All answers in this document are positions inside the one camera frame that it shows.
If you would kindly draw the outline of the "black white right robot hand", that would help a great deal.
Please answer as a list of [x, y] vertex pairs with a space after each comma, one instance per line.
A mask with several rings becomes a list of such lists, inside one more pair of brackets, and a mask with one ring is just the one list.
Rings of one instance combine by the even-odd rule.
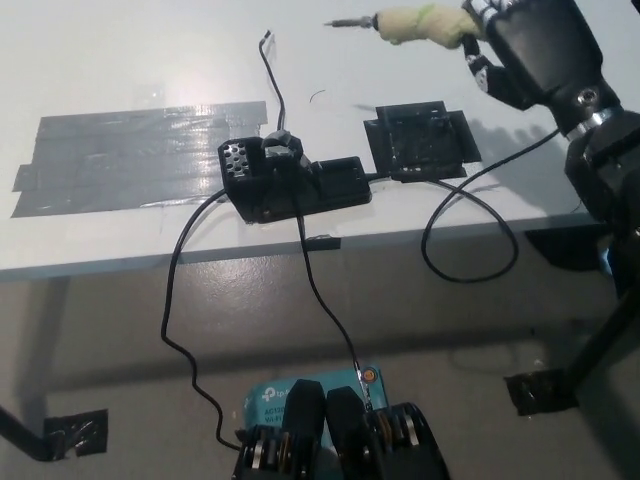
[[603, 55], [573, 1], [466, 1], [468, 68], [489, 96], [525, 111], [546, 107], [573, 140], [622, 111], [602, 75]]

